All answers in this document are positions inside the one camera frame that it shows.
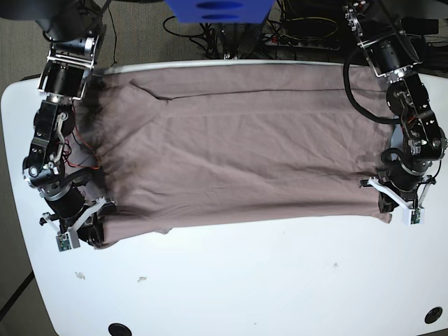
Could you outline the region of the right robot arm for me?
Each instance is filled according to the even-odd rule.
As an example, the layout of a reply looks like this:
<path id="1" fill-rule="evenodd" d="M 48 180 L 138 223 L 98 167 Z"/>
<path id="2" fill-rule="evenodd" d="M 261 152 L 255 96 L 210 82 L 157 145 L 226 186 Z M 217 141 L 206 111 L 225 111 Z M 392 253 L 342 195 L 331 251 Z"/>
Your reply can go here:
<path id="1" fill-rule="evenodd" d="M 103 220 L 115 209 L 113 200 L 85 198 L 86 186 L 95 167 L 82 166 L 67 172 L 71 154 L 68 138 L 76 130 L 75 102 L 83 99 L 92 77 L 106 26 L 103 16 L 110 1 L 2 1 L 1 17 L 34 21 L 50 49 L 38 90 L 45 95 L 34 116 L 34 135 L 22 175 L 38 190 L 51 211 L 40 225 L 56 231 L 59 251 L 69 251 L 81 242 L 104 245 Z"/>

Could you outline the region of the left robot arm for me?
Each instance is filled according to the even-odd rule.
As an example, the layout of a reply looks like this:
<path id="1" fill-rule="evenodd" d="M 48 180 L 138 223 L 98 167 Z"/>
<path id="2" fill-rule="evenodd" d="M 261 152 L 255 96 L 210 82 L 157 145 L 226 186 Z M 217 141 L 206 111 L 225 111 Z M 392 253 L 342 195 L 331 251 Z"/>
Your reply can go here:
<path id="1" fill-rule="evenodd" d="M 349 1 L 344 16 L 355 38 L 356 47 L 344 61 L 343 81 L 350 104 L 367 119 L 392 125 L 402 132 L 399 147 L 381 153 L 383 169 L 360 182 L 379 192 L 379 210 L 391 213 L 402 207 L 412 224 L 423 218 L 422 205 L 436 178 L 427 175 L 434 162 L 441 162 L 447 137 L 431 109 L 428 91 L 415 66 L 423 62 L 407 36 L 398 12 L 389 11 L 383 1 Z M 386 103 L 394 118 L 379 117 L 355 99 L 349 79 L 351 62 L 362 54 L 378 78 L 387 82 Z"/>

